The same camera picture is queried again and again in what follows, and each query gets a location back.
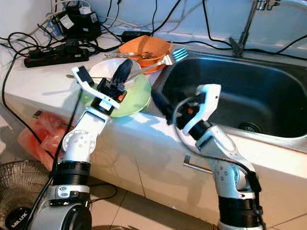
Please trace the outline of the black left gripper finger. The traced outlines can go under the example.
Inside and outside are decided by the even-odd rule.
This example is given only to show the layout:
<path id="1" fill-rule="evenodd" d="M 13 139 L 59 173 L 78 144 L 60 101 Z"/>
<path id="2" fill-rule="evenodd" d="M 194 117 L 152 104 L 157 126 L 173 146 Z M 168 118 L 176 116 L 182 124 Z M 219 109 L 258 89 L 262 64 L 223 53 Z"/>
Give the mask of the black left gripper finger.
<path id="1" fill-rule="evenodd" d="M 129 78 L 132 69 L 132 60 L 125 59 L 123 63 L 116 69 L 113 74 L 113 83 L 116 85 L 123 85 Z"/>

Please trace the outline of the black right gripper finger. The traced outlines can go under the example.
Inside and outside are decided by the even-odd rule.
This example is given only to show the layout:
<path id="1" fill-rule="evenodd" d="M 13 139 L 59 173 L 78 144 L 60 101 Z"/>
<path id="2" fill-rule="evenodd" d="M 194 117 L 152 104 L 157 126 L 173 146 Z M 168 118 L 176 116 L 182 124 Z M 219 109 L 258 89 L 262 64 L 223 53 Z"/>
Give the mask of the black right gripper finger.
<path id="1" fill-rule="evenodd" d="M 169 91 L 169 102 L 171 109 L 175 110 L 177 105 L 186 98 L 192 97 L 192 91 L 188 89 L 173 89 Z"/>
<path id="2" fill-rule="evenodd" d="M 167 119 L 172 120 L 176 106 L 173 106 L 167 97 L 158 91 L 151 92 L 152 100 L 155 106 L 160 110 L 161 114 Z"/>

